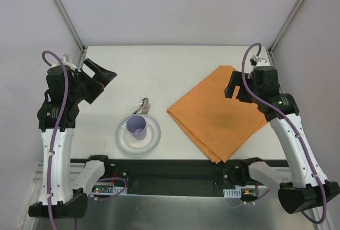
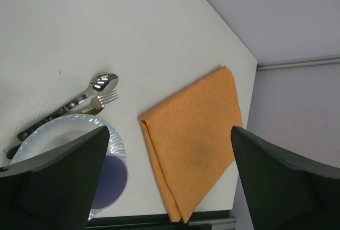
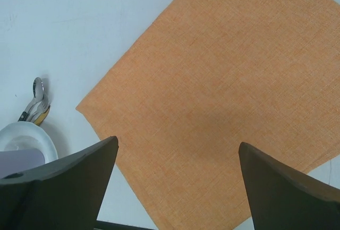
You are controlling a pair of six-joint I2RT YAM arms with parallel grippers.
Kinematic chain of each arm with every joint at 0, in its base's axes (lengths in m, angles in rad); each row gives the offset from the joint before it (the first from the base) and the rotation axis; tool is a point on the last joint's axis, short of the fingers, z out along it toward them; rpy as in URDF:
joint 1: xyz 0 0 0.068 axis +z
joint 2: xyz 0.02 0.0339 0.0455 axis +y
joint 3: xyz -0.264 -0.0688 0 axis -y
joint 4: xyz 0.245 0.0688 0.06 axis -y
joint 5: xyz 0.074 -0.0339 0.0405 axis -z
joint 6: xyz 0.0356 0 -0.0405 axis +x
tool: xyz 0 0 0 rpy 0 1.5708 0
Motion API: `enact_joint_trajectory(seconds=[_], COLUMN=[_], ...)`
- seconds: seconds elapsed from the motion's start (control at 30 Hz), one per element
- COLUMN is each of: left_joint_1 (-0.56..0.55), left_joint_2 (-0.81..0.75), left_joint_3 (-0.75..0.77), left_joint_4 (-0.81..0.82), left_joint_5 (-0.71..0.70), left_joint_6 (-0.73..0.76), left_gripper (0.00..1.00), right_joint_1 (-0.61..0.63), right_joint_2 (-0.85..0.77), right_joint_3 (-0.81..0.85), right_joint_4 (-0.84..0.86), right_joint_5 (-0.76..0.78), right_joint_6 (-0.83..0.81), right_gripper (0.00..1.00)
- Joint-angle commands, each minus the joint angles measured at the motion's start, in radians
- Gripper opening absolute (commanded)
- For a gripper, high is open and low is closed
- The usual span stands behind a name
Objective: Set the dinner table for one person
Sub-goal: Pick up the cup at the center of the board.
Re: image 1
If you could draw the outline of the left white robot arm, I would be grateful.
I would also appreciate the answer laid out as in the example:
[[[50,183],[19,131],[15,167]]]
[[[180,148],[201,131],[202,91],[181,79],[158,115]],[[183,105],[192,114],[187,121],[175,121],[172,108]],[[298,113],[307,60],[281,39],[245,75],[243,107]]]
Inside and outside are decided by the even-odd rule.
[[[117,76],[88,58],[84,64],[93,76],[71,64],[55,65],[47,71],[48,89],[37,114],[44,146],[43,177],[38,201],[29,207],[30,217],[83,218],[96,181],[106,182],[112,177],[106,155],[90,156],[75,180],[70,177],[79,103],[92,104]]]

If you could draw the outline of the white blue-rimmed plate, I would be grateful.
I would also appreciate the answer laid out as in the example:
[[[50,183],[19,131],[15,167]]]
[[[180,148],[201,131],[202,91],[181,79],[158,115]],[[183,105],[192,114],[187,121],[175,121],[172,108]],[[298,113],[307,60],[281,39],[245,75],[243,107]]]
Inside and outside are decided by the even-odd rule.
[[[130,116],[125,118],[117,127],[116,144],[125,154],[130,156],[144,156],[152,152],[159,144],[162,131],[158,122],[149,115],[135,114],[145,118],[147,122],[147,135],[144,140],[136,140],[127,130],[126,122]]]

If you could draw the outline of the lilac plastic cup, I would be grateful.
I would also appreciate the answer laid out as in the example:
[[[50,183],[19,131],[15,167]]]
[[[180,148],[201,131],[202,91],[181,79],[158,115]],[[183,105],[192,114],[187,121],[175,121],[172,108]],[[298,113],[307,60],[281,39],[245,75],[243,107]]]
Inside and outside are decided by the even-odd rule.
[[[126,122],[126,128],[136,140],[144,140],[147,135],[147,122],[140,115],[132,115]]]

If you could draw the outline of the orange cloth napkin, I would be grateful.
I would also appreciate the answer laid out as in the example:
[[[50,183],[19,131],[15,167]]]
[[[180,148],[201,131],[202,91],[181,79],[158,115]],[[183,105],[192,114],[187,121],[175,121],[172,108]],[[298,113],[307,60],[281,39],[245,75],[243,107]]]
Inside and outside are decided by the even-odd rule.
[[[267,123],[254,104],[225,97],[231,66],[219,66],[167,113],[213,163],[226,162]]]

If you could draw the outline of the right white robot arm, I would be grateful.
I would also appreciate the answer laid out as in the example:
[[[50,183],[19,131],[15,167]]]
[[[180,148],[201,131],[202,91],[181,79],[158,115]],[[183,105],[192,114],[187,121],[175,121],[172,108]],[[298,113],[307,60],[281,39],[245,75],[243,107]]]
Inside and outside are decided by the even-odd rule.
[[[313,155],[304,135],[298,106],[288,93],[281,93],[277,70],[271,66],[255,67],[251,73],[233,71],[224,90],[226,98],[236,98],[244,103],[255,103],[277,135],[285,154],[291,175],[289,177],[254,157],[244,160],[236,172],[239,185],[254,181],[277,192],[283,209],[289,213],[304,213],[322,207],[339,194],[337,182],[328,180]]]

